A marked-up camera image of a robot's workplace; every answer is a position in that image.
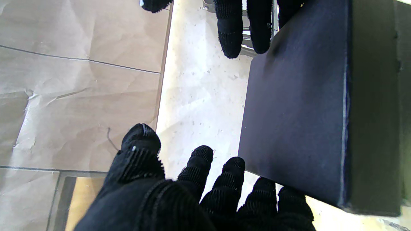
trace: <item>fabric texture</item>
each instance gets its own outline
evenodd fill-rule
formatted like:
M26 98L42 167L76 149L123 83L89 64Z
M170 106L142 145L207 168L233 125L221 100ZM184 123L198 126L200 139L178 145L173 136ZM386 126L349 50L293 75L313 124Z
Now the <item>fabric texture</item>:
M196 148L177 181L164 178L156 133L137 124L125 135L101 191L76 231L117 230L315 230L313 214L299 192L284 187L277 211L275 183L259 178L237 211L245 163L233 157L200 202L213 159Z

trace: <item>gloved hand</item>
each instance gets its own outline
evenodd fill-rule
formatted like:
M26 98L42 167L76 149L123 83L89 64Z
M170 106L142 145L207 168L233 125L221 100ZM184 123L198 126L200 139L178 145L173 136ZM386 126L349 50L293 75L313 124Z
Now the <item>gloved hand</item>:
M142 0L143 9L153 13L165 9L173 0ZM250 21L251 41L257 54L270 47L272 32L272 7L277 1L278 24L283 27L307 0L247 0L247 16ZM236 58L242 44L242 0L214 0L217 15L218 39L224 55Z
M199 203L213 150L196 148L177 181L165 179L159 151L160 140L150 127L132 127L101 191L75 230L315 230L305 196L282 188L277 211L275 183L265 178L257 180L237 212L243 159L229 159L212 190Z

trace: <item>black glove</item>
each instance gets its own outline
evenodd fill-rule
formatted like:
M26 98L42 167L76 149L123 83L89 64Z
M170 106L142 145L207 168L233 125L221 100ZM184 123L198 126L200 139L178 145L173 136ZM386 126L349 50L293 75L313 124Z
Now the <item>black glove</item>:
M259 178L237 210L245 164L233 157L199 203L213 158L207 146L196 148L177 181L164 178L158 160L160 140L145 124L125 135L103 187L76 231L120 230L315 230L305 196Z
M165 9L172 2L172 0L143 1L143 9L153 13ZM251 41L257 54L265 53L270 47L273 1L275 0L247 0ZM279 28L283 27L305 2L306 0L277 0ZM227 58L236 58L241 52L242 44L242 0L214 0L214 7L217 15L218 39L223 53Z

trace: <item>tile grout line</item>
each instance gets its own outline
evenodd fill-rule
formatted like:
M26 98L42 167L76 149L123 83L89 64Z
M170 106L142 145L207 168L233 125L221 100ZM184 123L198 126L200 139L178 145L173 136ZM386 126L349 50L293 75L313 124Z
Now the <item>tile grout line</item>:
M85 170L68 170L68 169L38 169L15 166L0 165L0 169L32 170L32 171L49 171L49 172L68 172L68 173L107 173L105 171L85 171Z
M55 184L54 195L53 195L53 199L52 199L52 201L51 201L50 211L49 211L49 213L48 213L46 231L48 231L48 228L49 228L49 226L50 226L51 213L53 212L54 201L55 201L55 197L56 197L56 195L57 195L57 190L58 190L58 185L59 185L59 183L60 183L60 179L61 179L61 172L58 173L57 182L56 182L56 184Z
M77 60L77 61L89 61L89 62L95 62L95 63L105 64L105 65L114 66L114 67L121 67L121 68L141 71L141 72L160 74L160 72L153 72L153 71L138 69L138 68L134 68L134 67L127 67L127 66L122 66L122 65L118 65L118 64L109 63L109 62L102 62L102 61L92 60L92 59L88 59L88 58L71 58L71 57L64 57L64 56L57 56L57 55L47 55L47 54L43 54L43 53L38 53L38 52L33 52L33 51L26 51L26 50L23 50L23 49L18 49L18 48L9 47L9 46L3 46L3 45L0 45L0 47L5 48L5 49L14 50L14 51L21 51L21 52L25 52L25 53L29 53L29 54L46 56L46 57L61 58L61 59L67 59L67 60Z

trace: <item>glove finger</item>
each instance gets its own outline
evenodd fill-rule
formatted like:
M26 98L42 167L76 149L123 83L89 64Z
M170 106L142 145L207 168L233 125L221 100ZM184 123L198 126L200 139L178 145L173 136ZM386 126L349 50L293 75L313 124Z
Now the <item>glove finger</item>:
M257 54L265 53L270 47L271 11L272 0L247 0L251 41Z
M218 227L227 219L234 217L237 211L238 200L241 196L241 187L244 181L245 163L240 157L233 157L223 166L221 175L217 178L203 200L201 206L210 214L210 218Z
M227 58L236 58L242 43L242 1L214 0L218 40Z
M305 195L297 190L284 186L278 193L278 213L293 213L313 221L311 208L305 201Z
M197 202L200 201L210 172L213 150L208 146L200 146L191 153L187 166L178 175L177 182L183 185Z
M160 12L162 9L167 8L173 0L141 0L140 5L143 9L152 13Z
M254 184L253 191L247 196L244 205L238 210L237 217L255 219L262 216L273 217L277 213L275 182L260 177Z
M160 147L160 139L151 127L135 125L124 136L104 184L126 184L150 177L164 179L164 168L158 159Z
M296 14L305 0L277 0L278 27L281 29Z

